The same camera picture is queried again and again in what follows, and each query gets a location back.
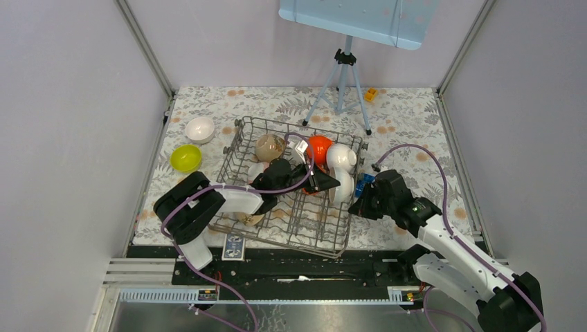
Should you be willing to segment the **yellow-green bowl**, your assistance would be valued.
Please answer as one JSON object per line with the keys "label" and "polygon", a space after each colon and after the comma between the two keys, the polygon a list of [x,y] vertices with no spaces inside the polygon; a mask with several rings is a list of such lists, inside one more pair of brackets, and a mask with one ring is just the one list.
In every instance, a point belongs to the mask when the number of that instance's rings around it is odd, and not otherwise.
{"label": "yellow-green bowl", "polygon": [[178,172],[191,173],[197,171],[202,162],[202,152],[194,145],[181,145],[170,156],[171,166]]}

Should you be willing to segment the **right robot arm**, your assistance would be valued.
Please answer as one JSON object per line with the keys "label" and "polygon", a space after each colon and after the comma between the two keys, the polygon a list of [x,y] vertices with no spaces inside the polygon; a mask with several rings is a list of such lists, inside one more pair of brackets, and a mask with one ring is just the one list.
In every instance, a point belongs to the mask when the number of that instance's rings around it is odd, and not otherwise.
{"label": "right robot arm", "polygon": [[418,238],[421,243],[398,258],[399,280],[436,287],[475,315],[483,331],[545,328],[538,280],[516,274],[465,239],[433,202],[415,198],[395,170],[377,174],[348,211],[373,220],[389,216]]}

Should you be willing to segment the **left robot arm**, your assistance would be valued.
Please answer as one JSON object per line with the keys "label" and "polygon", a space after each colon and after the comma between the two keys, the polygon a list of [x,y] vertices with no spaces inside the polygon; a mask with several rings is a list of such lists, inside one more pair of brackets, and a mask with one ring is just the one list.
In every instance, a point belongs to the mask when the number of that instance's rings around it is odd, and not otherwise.
{"label": "left robot arm", "polygon": [[316,165],[292,167],[288,160],[277,158],[247,186],[214,183],[203,172],[194,172],[159,198],[153,211],[162,223],[161,232],[190,264],[188,275],[198,284],[207,284],[215,267],[203,232],[214,216],[225,212],[263,215],[283,194],[322,192],[340,184]]}

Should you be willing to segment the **grey wire dish rack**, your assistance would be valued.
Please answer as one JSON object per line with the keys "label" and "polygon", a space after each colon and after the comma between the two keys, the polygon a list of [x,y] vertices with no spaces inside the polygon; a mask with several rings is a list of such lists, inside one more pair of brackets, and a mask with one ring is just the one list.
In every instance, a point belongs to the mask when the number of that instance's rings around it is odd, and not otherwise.
{"label": "grey wire dish rack", "polygon": [[[225,158],[217,176],[219,182],[230,185],[246,185],[247,170],[256,161],[254,146],[264,134],[281,138],[288,132],[306,137],[323,135],[351,148],[357,156],[367,149],[360,136],[286,122],[244,116],[235,120],[235,126],[237,132],[231,145],[224,148]],[[298,190],[280,196],[277,205],[255,225],[245,225],[233,213],[222,213],[208,227],[215,232],[334,259],[347,248],[352,223],[356,221],[348,212],[354,200],[350,197],[333,205],[327,192],[308,195]]]}

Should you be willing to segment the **white ribbed bowl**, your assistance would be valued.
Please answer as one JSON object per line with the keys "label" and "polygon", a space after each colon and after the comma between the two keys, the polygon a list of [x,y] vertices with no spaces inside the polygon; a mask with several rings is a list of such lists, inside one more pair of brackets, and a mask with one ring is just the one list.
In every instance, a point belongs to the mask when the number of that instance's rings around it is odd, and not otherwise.
{"label": "white ribbed bowl", "polygon": [[331,145],[326,154],[326,164],[329,169],[341,168],[351,173],[357,163],[356,153],[347,145],[335,143]]}
{"label": "white ribbed bowl", "polygon": [[330,204],[340,205],[348,202],[354,192],[353,178],[346,170],[340,167],[332,168],[330,175],[339,182],[338,186],[328,190]]}

